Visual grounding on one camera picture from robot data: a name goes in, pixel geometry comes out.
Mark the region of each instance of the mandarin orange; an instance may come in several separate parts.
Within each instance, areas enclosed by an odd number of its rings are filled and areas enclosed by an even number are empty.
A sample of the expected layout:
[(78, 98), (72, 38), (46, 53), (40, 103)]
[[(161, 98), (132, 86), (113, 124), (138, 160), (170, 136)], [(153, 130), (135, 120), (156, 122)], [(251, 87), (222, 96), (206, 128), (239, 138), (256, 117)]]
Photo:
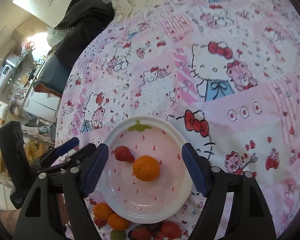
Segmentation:
[(137, 179), (150, 182), (160, 175), (159, 163), (155, 158), (143, 155), (133, 163), (133, 173)]

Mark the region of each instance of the tomato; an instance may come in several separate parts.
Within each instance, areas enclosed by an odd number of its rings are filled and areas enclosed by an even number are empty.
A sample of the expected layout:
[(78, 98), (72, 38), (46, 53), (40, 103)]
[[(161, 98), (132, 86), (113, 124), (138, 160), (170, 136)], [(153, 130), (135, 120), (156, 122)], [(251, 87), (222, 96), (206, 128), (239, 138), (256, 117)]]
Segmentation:
[(97, 227), (99, 227), (99, 228), (104, 227), (107, 223), (106, 220), (100, 220), (97, 217), (94, 217), (93, 221), (97, 225)]
[(178, 238), (181, 235), (181, 229), (179, 226), (170, 221), (165, 221), (161, 227), (161, 232), (163, 235), (170, 239)]

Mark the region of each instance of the red bow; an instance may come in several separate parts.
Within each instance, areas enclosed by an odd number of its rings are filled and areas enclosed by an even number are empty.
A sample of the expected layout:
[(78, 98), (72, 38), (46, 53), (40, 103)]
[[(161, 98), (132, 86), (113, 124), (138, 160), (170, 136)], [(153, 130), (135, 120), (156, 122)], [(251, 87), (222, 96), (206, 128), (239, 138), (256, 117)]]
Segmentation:
[(206, 120), (198, 120), (194, 117), (194, 114), (190, 110), (185, 112), (185, 125), (188, 131), (199, 132), (202, 137), (209, 135), (209, 125)]
[(232, 50), (228, 47), (221, 48), (215, 42), (210, 42), (208, 44), (208, 51), (212, 54), (219, 54), (220, 56), (224, 56), (226, 59), (232, 58)]

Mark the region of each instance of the red fruit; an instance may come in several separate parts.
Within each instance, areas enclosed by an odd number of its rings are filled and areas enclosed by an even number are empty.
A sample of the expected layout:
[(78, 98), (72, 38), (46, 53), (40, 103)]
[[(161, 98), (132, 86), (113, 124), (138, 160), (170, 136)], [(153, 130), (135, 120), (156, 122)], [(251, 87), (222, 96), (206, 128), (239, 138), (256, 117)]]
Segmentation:
[(179, 226), (176, 223), (170, 221), (166, 221), (163, 223), (161, 232), (165, 237), (170, 239), (178, 238), (181, 235), (181, 229), (179, 228)]
[(93, 219), (94, 223), (97, 225), (97, 227), (104, 227), (107, 224), (106, 220), (100, 220), (97, 217), (94, 217)]
[(151, 239), (151, 232), (146, 228), (144, 225), (136, 226), (132, 230), (132, 236), (136, 240), (150, 240)]
[(121, 162), (134, 163), (134, 157), (126, 146), (119, 146), (114, 150), (114, 157)]

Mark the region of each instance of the white appliance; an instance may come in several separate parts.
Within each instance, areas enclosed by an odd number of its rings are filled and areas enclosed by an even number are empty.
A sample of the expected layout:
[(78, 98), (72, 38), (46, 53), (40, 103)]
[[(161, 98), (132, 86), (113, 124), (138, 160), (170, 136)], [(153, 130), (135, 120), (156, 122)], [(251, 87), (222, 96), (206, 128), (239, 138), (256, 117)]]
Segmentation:
[(20, 57), (11, 52), (6, 58), (6, 64), (10, 65), (13, 68), (16, 68), (19, 59)]
[(13, 68), (9, 65), (5, 65), (0, 72), (0, 94), (3, 92), (7, 85), (9, 78), (13, 75)]

